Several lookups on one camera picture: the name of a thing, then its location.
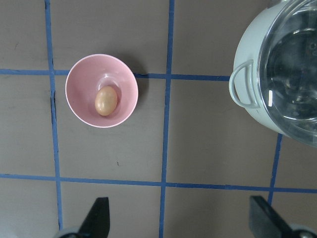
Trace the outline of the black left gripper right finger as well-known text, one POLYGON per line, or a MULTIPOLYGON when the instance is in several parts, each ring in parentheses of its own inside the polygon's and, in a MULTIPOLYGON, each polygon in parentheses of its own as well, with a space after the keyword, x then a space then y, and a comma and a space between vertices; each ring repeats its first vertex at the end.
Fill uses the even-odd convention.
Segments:
POLYGON ((255 238, 291 238, 292 229, 262 196, 249 199, 249 228, 255 238))

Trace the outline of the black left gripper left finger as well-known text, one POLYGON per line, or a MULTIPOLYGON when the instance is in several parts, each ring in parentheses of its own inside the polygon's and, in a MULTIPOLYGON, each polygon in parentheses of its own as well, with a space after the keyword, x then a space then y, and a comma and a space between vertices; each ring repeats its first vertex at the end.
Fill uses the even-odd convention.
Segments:
POLYGON ((109 234, 109 199, 95 200, 84 222, 78 230, 81 238, 107 238, 109 234))

